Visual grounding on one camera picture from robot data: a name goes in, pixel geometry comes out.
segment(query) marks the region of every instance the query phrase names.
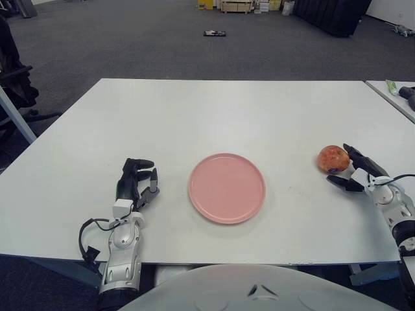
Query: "gray carpet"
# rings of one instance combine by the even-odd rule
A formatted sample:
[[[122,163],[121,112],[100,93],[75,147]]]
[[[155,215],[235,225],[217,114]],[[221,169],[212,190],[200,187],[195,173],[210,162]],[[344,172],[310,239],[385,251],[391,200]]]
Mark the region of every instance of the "gray carpet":
[[[21,61],[34,67],[42,113],[65,111],[100,78],[415,80],[414,39],[370,17],[344,39],[295,16],[199,11],[195,0],[59,0],[36,8],[38,17],[9,23]],[[228,37],[205,38],[208,29]],[[42,133],[52,122],[32,128]],[[0,150],[15,159],[26,147],[16,133]],[[0,156],[0,166],[5,161]],[[347,267],[322,269],[350,286]],[[0,310],[93,310],[96,290],[24,259],[0,257],[0,271]],[[407,310],[397,279],[358,290]]]

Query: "bottle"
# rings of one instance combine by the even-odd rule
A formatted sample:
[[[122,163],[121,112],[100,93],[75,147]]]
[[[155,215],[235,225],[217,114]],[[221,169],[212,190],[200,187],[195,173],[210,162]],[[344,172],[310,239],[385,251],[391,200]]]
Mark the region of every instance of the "bottle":
[[[386,84],[388,84],[389,93],[391,93],[393,96],[396,96],[398,92],[395,82],[391,80],[386,80]]]

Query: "wall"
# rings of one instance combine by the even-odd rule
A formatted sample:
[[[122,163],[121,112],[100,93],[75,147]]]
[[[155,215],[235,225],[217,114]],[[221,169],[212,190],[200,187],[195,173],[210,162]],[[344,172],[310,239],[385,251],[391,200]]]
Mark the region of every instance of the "wall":
[[[415,30],[415,0],[372,0],[366,14]]]

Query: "white table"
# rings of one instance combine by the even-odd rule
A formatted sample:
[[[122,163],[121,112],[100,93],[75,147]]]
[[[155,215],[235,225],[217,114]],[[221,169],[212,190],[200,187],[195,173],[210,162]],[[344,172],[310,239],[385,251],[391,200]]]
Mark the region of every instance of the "white table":
[[[156,163],[161,189],[143,210],[143,262],[394,262],[381,213],[328,183],[315,160],[345,142],[391,176],[415,172],[413,135],[363,82],[102,79],[0,175],[0,253],[80,260],[81,224],[111,216],[135,157]],[[247,157],[264,176],[265,204],[245,223],[209,222],[188,198],[192,169],[217,152]],[[401,184],[415,198],[415,179]],[[108,235],[85,232],[98,260]]]
[[[366,83],[379,95],[381,95],[385,100],[387,100],[393,107],[398,109],[406,118],[415,123],[415,111],[413,111],[409,105],[408,101],[399,95],[393,96],[388,90],[388,86],[385,81],[366,81]],[[395,82],[397,90],[400,90],[401,87],[414,87],[415,82]]]

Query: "cardboard box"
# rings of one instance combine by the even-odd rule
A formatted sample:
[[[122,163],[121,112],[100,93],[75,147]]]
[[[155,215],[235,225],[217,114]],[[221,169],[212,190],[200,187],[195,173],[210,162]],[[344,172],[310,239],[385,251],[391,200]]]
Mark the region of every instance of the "cardboard box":
[[[238,12],[238,3],[222,2],[223,12]]]
[[[250,3],[238,3],[238,12],[250,12],[251,4]]]

